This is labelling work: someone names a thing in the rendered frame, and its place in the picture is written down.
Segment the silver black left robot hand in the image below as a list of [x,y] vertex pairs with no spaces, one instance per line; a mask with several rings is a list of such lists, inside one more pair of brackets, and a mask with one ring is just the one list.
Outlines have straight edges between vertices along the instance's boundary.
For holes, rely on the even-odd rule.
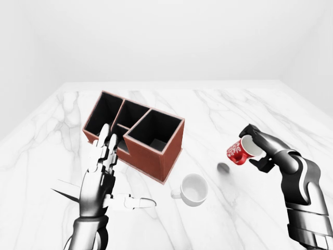
[[102,216],[107,209],[133,210],[153,208],[157,203],[149,198],[134,198],[130,194],[112,194],[116,182],[113,167],[117,164],[118,137],[111,133],[110,125],[103,125],[98,139],[93,142],[80,197],[80,216]]

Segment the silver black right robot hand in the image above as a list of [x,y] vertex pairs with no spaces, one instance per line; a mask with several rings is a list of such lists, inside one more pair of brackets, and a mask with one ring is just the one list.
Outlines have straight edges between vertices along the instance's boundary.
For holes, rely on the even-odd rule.
[[249,159],[261,172],[268,173],[275,165],[286,174],[294,174],[299,170],[299,163],[293,155],[301,156],[282,140],[260,131],[256,126],[248,124],[239,134],[240,138],[250,135],[256,146],[266,152],[259,161]]

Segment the red mug with white print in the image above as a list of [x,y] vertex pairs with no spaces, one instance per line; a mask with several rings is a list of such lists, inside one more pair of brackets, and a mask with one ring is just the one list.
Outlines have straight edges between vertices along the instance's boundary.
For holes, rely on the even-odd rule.
[[252,136],[244,135],[227,150],[227,157],[235,164],[242,165],[247,159],[259,156],[263,150],[253,141]]

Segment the red-brown desk caddy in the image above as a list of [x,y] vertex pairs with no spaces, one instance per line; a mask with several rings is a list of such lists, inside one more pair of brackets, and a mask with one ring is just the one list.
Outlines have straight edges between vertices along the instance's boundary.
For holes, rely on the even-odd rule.
[[185,119],[102,91],[83,127],[90,143],[106,123],[118,136],[118,158],[164,184],[182,150]]

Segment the white ceramic mug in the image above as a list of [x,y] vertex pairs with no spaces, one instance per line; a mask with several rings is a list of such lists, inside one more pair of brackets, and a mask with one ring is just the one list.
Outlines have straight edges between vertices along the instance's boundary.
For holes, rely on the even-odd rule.
[[188,206],[196,207],[206,200],[208,192],[205,178],[197,173],[190,173],[184,177],[178,189],[171,191],[171,197],[181,199]]

